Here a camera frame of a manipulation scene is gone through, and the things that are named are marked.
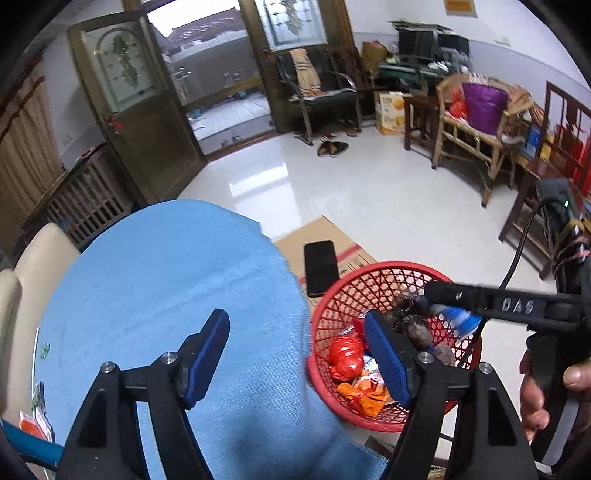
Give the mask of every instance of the blue cloth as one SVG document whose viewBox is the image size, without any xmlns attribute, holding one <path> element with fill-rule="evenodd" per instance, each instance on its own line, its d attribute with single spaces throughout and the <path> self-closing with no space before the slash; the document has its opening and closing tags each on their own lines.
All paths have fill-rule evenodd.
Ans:
<svg viewBox="0 0 591 480">
<path fill-rule="evenodd" d="M 56 441 L 102 362 L 150 364 L 198 332 L 214 308 L 230 337 L 204 400 L 187 412 L 216 480 L 379 478 L 385 460 L 354 445 L 308 384 L 309 311 L 259 225 L 194 200 L 134 213 L 98 237 L 51 299 L 36 361 Z M 164 473 L 147 404 L 138 404 L 153 480 Z"/>
</svg>

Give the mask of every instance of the roof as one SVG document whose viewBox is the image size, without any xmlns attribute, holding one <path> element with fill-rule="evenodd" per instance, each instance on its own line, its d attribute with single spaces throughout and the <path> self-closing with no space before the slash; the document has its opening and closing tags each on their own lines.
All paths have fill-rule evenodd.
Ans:
<svg viewBox="0 0 591 480">
<path fill-rule="evenodd" d="M 175 45 L 183 45 L 194 40 L 211 40 L 221 33 L 238 30 L 246 30 L 246 25 L 240 10 L 231 8 L 175 27 L 168 39 Z"/>
</svg>

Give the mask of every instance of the cardboard sheet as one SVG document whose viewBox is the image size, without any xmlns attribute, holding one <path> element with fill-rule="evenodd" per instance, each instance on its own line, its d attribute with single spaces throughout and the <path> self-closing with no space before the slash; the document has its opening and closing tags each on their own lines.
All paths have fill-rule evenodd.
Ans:
<svg viewBox="0 0 591 480">
<path fill-rule="evenodd" d="M 369 253 L 353 242 L 326 217 L 322 216 L 298 228 L 285 238 L 276 241 L 275 246 L 289 262 L 290 270 L 300 280 L 300 285 L 306 298 L 304 245 L 323 240 L 332 240 L 335 244 L 335 253 L 341 278 L 353 270 L 375 263 L 375 259 Z M 320 303 L 320 300 L 321 298 L 308 298 L 312 312 Z"/>
</svg>

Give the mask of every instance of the red plastic basket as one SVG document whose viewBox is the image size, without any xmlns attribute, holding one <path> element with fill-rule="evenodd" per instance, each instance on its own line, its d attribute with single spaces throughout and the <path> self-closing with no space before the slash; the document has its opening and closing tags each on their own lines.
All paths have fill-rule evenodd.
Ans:
<svg viewBox="0 0 591 480">
<path fill-rule="evenodd" d="M 353 425 L 376 432 L 401 432 L 407 411 L 398 404 L 386 406 L 372 419 L 359 414 L 349 400 L 337 392 L 337 384 L 329 374 L 327 360 L 330 344 L 353 319 L 370 309 L 382 312 L 389 310 L 397 291 L 423 294 L 423 287 L 429 280 L 451 281 L 432 268 L 411 262 L 381 262 L 355 270 L 335 283 L 322 297 L 312 316 L 312 355 L 307 366 L 312 383 L 322 400 L 339 417 Z M 445 342 L 457 360 L 466 350 L 472 337 L 456 340 L 443 316 L 429 320 L 433 339 Z M 476 344 L 465 368 L 475 368 L 480 362 L 481 343 Z M 446 413 L 456 402 L 447 402 Z"/>
</svg>

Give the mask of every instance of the window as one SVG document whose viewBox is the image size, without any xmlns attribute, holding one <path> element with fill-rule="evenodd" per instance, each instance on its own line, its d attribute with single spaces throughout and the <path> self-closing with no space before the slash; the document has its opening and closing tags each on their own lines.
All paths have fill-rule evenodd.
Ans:
<svg viewBox="0 0 591 480">
<path fill-rule="evenodd" d="M 256 0 L 271 50 L 326 43 L 318 0 Z"/>
</svg>

